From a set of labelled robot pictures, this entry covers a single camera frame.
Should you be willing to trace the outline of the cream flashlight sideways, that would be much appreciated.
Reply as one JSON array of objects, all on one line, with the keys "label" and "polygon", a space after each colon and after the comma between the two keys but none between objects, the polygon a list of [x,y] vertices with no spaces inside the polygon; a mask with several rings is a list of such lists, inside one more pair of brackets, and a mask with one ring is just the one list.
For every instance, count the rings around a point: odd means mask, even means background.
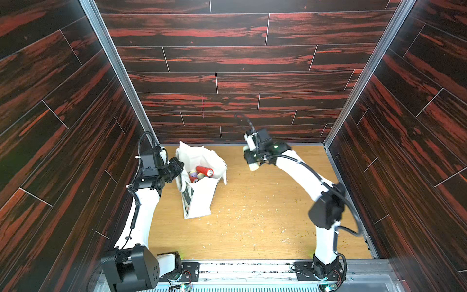
[{"label": "cream flashlight sideways", "polygon": [[246,145],[243,147],[244,159],[246,160],[250,171],[254,172],[260,167],[257,160],[257,146],[254,142],[254,136],[245,133],[244,140],[246,141]]}]

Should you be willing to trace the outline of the red flashlight front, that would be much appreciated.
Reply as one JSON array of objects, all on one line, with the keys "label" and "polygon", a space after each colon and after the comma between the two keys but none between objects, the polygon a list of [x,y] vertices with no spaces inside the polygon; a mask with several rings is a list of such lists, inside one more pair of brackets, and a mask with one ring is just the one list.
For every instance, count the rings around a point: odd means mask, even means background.
[{"label": "red flashlight front", "polygon": [[196,170],[192,170],[189,172],[189,178],[191,183],[196,183],[199,181],[198,179],[198,173]]}]

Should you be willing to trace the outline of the red flashlight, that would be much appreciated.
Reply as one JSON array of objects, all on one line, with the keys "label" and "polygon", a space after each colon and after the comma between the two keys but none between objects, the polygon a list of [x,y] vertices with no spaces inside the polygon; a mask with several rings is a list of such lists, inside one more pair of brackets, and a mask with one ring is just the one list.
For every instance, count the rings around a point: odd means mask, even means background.
[{"label": "red flashlight", "polygon": [[196,170],[192,170],[189,172],[189,178],[191,183],[196,183],[199,181],[198,179],[198,173]]},{"label": "red flashlight", "polygon": [[203,167],[199,165],[199,166],[196,166],[195,170],[198,176],[203,176],[203,177],[206,176],[209,178],[214,176],[214,170],[209,167]]}]

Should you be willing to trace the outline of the white printed tote bag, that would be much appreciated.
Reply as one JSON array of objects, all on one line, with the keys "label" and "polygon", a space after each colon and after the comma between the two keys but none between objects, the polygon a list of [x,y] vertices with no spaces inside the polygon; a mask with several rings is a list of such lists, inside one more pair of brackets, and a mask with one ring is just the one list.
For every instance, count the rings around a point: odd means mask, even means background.
[{"label": "white printed tote bag", "polygon": [[[182,197],[184,218],[210,215],[210,205],[219,182],[227,183],[227,164],[215,151],[205,147],[192,147],[182,141],[176,149],[176,157],[184,163],[182,174],[176,179]],[[214,176],[198,176],[199,181],[191,183],[189,172],[199,165],[213,169]]]}]

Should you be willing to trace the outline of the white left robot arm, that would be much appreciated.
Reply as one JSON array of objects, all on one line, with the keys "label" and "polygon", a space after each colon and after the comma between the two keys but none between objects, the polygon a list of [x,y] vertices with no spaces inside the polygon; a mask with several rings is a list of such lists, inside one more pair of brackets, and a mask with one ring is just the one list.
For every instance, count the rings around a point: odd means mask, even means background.
[{"label": "white left robot arm", "polygon": [[101,259],[103,273],[112,292],[139,292],[156,288],[159,279],[182,274],[178,252],[154,255],[149,250],[149,233],[154,211],[166,183],[179,176],[184,163],[178,158],[157,166],[140,159],[136,177],[126,187],[133,202],[130,217],[114,245]]}]

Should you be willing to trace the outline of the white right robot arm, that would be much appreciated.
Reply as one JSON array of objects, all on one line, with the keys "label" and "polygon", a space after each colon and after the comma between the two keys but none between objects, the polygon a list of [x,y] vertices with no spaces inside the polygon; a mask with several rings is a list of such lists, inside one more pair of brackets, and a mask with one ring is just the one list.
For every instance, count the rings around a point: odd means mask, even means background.
[{"label": "white right robot arm", "polygon": [[346,197],[345,186],[334,184],[313,170],[299,155],[290,148],[278,153],[280,147],[274,145],[271,152],[256,152],[248,146],[243,147],[244,158],[251,171],[263,163],[283,170],[297,182],[314,204],[308,217],[316,227],[316,249],[313,254],[314,276],[321,281],[339,282],[345,280],[347,260],[338,252],[337,241],[341,231],[360,237],[362,222],[355,207]]}]

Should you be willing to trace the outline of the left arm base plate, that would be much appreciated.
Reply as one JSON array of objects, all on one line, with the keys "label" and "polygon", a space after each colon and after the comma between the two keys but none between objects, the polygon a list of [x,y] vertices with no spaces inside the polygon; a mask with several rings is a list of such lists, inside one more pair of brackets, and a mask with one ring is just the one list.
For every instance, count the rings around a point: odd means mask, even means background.
[{"label": "left arm base plate", "polygon": [[164,275],[159,283],[189,283],[198,282],[200,273],[199,262],[182,262],[181,270]]}]

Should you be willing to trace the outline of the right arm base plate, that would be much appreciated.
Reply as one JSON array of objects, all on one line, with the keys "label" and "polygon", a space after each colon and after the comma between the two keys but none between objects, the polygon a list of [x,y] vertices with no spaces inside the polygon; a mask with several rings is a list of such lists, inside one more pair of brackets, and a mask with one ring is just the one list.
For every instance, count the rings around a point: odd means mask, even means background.
[{"label": "right arm base plate", "polygon": [[339,263],[336,268],[333,268],[326,275],[318,276],[315,272],[314,263],[310,261],[305,262],[294,262],[291,267],[291,271],[295,273],[299,282],[312,282],[312,281],[341,281],[345,278],[347,272],[347,266],[343,263]]}]

